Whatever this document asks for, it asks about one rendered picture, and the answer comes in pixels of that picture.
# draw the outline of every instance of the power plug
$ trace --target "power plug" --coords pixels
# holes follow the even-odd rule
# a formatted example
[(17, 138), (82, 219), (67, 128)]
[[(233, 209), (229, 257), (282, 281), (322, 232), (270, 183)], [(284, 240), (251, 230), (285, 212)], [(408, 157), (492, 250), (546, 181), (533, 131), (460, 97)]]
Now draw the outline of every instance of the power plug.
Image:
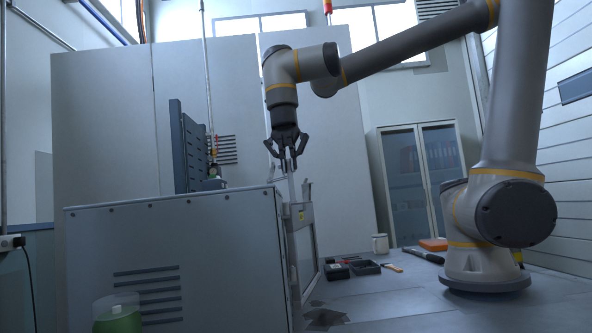
[(25, 237), (21, 237), (20, 233), (0, 236), (0, 253), (21, 249), (23, 245), (25, 245)]

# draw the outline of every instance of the cabinet door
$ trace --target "cabinet door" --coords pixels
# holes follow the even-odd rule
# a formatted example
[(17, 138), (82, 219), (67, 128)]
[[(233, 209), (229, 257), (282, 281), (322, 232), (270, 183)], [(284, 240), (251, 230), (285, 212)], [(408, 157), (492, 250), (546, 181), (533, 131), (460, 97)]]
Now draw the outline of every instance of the cabinet door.
[(440, 184), (466, 177), (460, 135), (456, 121), (437, 121), (418, 124), (421, 141), (426, 187), (436, 237), (446, 237), (444, 217), (440, 203)]
[(416, 124), (378, 129), (393, 246), (435, 236)]

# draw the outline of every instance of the orange case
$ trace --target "orange case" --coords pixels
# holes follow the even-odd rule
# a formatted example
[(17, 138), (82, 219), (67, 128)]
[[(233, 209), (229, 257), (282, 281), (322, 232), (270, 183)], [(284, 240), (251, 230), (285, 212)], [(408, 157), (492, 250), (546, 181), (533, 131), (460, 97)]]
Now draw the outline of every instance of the orange case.
[(446, 251), (448, 250), (448, 241), (445, 239), (420, 239), (419, 246), (432, 252)]

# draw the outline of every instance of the power strip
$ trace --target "power strip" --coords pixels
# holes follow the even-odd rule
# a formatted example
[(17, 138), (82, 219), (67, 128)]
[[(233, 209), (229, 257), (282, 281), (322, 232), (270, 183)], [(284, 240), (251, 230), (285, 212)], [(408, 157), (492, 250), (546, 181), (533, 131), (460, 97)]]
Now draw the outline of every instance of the power strip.
[(20, 237), (20, 236), (21, 236), (20, 233), (15, 233), (13, 235), (0, 236), (0, 253), (13, 251), (16, 249), (21, 249), (20, 246), (15, 247), (13, 244), (14, 243), (13, 239)]

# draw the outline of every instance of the white mug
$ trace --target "white mug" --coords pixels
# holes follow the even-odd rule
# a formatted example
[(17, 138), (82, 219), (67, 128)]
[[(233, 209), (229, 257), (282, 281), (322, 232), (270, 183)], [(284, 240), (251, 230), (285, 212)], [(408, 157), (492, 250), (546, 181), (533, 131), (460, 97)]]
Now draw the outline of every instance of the white mug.
[(386, 233), (372, 235), (372, 249), (374, 254), (388, 254), (388, 235)]

